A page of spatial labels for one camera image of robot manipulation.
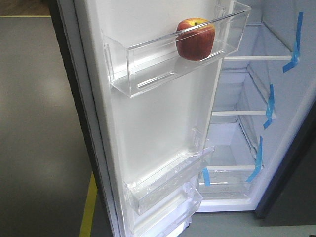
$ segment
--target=yellow floor line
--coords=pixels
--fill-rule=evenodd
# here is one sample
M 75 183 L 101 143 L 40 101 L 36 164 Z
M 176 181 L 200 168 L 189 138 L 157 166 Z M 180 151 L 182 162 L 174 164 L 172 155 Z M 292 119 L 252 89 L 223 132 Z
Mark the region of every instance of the yellow floor line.
M 79 237 L 90 237 L 91 235 L 96 198 L 97 198 L 97 186 L 95 184 L 94 175 L 93 173 L 91 173 Z
M 50 15 L 11 15 L 11 16 L 0 16 L 2 18 L 22 18 L 22 17 L 50 17 Z

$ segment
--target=apple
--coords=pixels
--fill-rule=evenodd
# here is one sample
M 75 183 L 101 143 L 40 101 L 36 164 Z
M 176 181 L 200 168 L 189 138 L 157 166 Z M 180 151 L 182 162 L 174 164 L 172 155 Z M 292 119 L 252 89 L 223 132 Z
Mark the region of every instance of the apple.
M 179 23 L 177 31 L 190 28 L 207 22 L 204 18 L 189 18 Z M 207 58 L 213 47 L 215 37 L 215 26 L 208 24 L 206 26 L 184 32 L 176 38 L 176 46 L 181 57 L 200 61 Z

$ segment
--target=gray floor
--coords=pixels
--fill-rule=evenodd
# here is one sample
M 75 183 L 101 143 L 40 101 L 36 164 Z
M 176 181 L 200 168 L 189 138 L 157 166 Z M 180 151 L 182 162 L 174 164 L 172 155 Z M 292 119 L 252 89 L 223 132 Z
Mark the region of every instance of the gray floor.
M 0 18 L 0 236 L 77 237 L 91 174 L 50 18 Z
M 48 0 L 2 0 L 0 15 L 49 15 Z
M 179 237 L 308 237 L 316 225 L 264 227 L 253 212 L 201 213 Z

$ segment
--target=blue painter's tape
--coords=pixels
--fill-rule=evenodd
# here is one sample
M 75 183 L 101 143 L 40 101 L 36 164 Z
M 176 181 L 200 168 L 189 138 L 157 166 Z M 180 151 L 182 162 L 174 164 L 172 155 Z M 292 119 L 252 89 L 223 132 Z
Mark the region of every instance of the blue painter's tape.
M 270 96 L 268 98 L 267 111 L 266 111 L 266 116 L 268 120 L 263 125 L 264 129 L 267 129 L 267 127 L 269 127 L 270 124 L 272 123 L 272 114 L 273 114 L 274 109 L 275 109 L 275 90 L 273 88 L 273 84 L 270 84 Z
M 259 174 L 261 170 L 261 165 L 262 165 L 262 137 L 260 136 L 259 148 L 258 148 L 258 153 L 256 157 L 256 167 L 253 173 L 248 177 L 246 182 L 251 182 Z
M 211 186 L 211 181 L 210 181 L 210 178 L 209 178 L 208 169 L 204 168 L 202 170 L 202 174 L 203 174 L 205 186 Z
M 296 28 L 296 37 L 295 37 L 295 42 L 294 42 L 294 49 L 293 49 L 293 54 L 292 54 L 292 60 L 288 64 L 283 66 L 283 72 L 287 72 L 288 70 L 294 68 L 299 61 L 300 57 L 300 47 L 301 47 L 301 29 L 302 29 L 302 24 L 303 24 L 303 12 L 301 11 L 298 14 L 298 19 L 297 19 L 297 28 Z

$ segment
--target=door shelf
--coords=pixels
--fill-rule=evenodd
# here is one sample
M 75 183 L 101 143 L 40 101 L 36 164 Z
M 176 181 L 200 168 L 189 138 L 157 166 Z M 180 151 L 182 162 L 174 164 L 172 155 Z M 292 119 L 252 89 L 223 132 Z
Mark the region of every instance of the door shelf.
M 125 184 L 126 199 L 138 215 L 144 214 L 175 188 L 206 167 L 214 147 L 178 154 L 167 166 L 138 184 Z
M 237 51 L 250 7 L 233 0 L 217 2 L 215 12 L 206 16 L 212 20 L 185 30 L 165 32 L 165 35 L 150 41 L 128 45 L 104 36 L 111 85 L 134 97 Z M 199 61 L 180 57 L 176 41 L 201 34 L 209 25 L 214 25 L 216 31 L 211 53 Z
M 130 225 L 130 235 L 133 237 L 165 237 L 179 224 L 193 215 L 199 208 L 202 196 L 195 185 L 186 182 L 162 201 L 155 208 L 138 216 Z

